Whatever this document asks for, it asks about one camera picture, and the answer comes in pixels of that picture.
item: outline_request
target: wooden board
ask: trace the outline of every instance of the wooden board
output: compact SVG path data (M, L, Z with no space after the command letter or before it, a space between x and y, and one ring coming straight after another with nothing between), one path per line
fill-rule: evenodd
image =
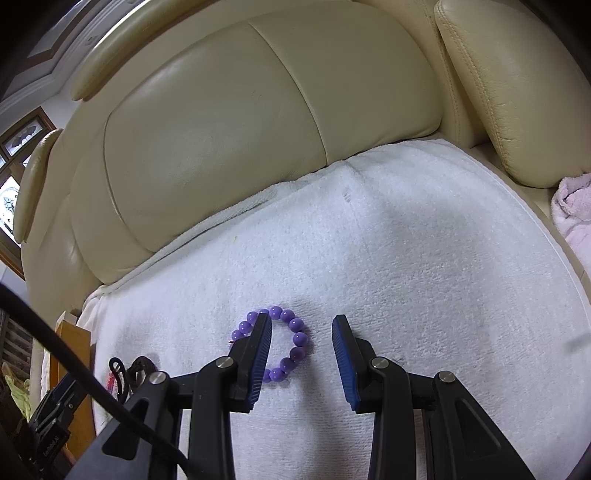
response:
M90 368L90 332L66 321L56 324L56 333L78 358ZM54 388L67 373L66 369L54 358L49 358L49 387ZM78 460L96 437L95 420L92 414L90 397L86 397L74 413L70 424L71 436L66 448Z

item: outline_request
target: ceiling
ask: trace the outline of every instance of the ceiling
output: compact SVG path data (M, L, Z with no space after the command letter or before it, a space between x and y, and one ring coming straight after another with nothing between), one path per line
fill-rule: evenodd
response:
M80 0L24 59L0 101L0 132L59 93L98 41L143 0Z

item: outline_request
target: window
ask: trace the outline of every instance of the window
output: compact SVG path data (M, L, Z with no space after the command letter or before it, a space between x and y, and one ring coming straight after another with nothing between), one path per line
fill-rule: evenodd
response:
M0 135L0 259L22 278L21 248L12 234L14 207L34 148L55 128L39 107Z

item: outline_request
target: metal screw cap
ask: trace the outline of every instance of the metal screw cap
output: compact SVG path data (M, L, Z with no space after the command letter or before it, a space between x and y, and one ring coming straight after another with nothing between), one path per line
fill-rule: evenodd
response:
M216 367L228 368L234 364L234 359L231 356L221 356L216 360Z
M384 358L383 356L377 356L375 358L372 358L371 360L372 367L379 368L380 370L382 368L386 368L389 364L389 360L387 358Z
M154 372L148 377L148 382L150 382L152 385L158 385L166 380L167 376L168 375L166 372Z
M439 379L445 383L452 383L455 382L456 376L452 372L444 370L443 372L439 372Z

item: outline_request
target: black string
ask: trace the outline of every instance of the black string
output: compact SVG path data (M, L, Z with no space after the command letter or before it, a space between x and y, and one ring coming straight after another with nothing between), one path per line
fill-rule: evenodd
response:
M117 382L117 401L119 403L125 403L129 395L129 383L127 381L125 365L119 358L114 356L109 360L109 370L111 370Z
M156 371L152 360L146 356L139 356L127 369L125 374L129 388L133 393L138 391L139 386Z
M103 407L115 420L146 442L154 446L154 451L162 457L178 464L191 478L189 461L172 443L163 439L150 427L136 419L123 405L117 402L80 361L74 352L59 338L39 315L29 308L7 286L0 283L0 308L10 318L29 332L54 355L82 388Z

